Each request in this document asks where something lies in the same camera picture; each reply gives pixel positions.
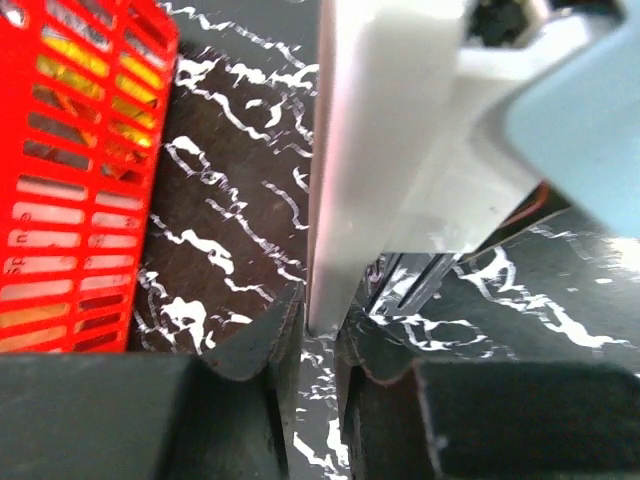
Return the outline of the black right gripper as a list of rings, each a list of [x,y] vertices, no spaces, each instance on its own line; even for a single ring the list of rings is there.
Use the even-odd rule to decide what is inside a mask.
[[[639,233],[639,5],[463,5],[449,106],[449,248],[515,224],[547,183],[615,233]]]

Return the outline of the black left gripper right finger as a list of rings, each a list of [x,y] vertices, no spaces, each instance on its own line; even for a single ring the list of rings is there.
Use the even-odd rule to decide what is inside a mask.
[[[335,366],[355,479],[639,475],[639,381],[618,366],[431,359],[358,306]]]

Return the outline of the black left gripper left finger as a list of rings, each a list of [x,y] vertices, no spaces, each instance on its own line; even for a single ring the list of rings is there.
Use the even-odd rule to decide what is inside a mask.
[[[200,355],[3,355],[2,477],[287,478],[304,293]]]

